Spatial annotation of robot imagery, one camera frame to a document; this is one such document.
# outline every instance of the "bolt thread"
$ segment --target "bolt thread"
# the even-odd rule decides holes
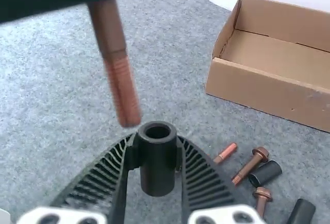
[[[118,122],[122,127],[137,126],[141,110],[128,57],[104,60]]]
[[[236,186],[242,181],[242,177],[240,175],[236,175],[232,179],[232,183]]]
[[[220,152],[220,154],[214,158],[214,162],[216,164],[220,164],[221,162],[225,161],[227,158],[229,158],[237,149],[236,143],[229,144],[223,151]]]
[[[240,169],[237,175],[233,177],[232,181],[234,185],[238,185],[249,174],[249,172],[261,162],[261,159],[262,157],[256,153],[251,160]]]

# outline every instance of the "box flap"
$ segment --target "box flap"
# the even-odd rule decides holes
[[[236,29],[330,51],[330,13],[269,0],[241,0]]]

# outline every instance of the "hole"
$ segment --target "hole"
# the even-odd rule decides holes
[[[253,223],[251,216],[244,212],[235,213],[233,217],[236,223]]]
[[[259,180],[254,175],[249,175],[249,181],[251,182],[251,184],[254,187],[260,187],[261,186]]]
[[[161,139],[170,134],[170,129],[165,126],[150,127],[145,131],[147,137],[152,139]]]
[[[49,214],[44,216],[38,224],[57,224],[59,219],[60,218],[57,215]]]
[[[86,218],[79,222],[79,224],[97,224],[97,220],[94,218]]]
[[[210,217],[200,216],[196,220],[196,224],[216,224],[216,222]]]

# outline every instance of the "threaded bolt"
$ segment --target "threaded bolt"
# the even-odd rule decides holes
[[[264,147],[257,147],[252,150],[253,157],[242,169],[232,178],[234,185],[238,185],[242,180],[261,162],[267,162],[269,152]]]
[[[263,218],[266,209],[266,203],[273,200],[271,192],[269,189],[258,187],[253,196],[257,198],[256,211]]]
[[[219,165],[224,160],[229,158],[236,150],[237,150],[237,144],[231,143],[223,151],[221,151],[220,154],[218,154],[218,156],[213,159],[213,161],[217,165]]]

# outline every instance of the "gray carpet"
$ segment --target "gray carpet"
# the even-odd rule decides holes
[[[230,176],[266,146],[283,168],[269,185],[269,224],[285,223],[295,201],[330,219],[330,134],[236,105],[204,92],[213,43],[229,11],[207,0],[120,0],[143,122],[165,120],[212,156],[229,142],[238,152]],[[16,220],[48,204],[99,153],[125,134],[84,5],[0,27],[0,208]],[[253,188],[239,191],[254,204]],[[180,183],[146,196],[129,175],[125,223],[179,223]]]

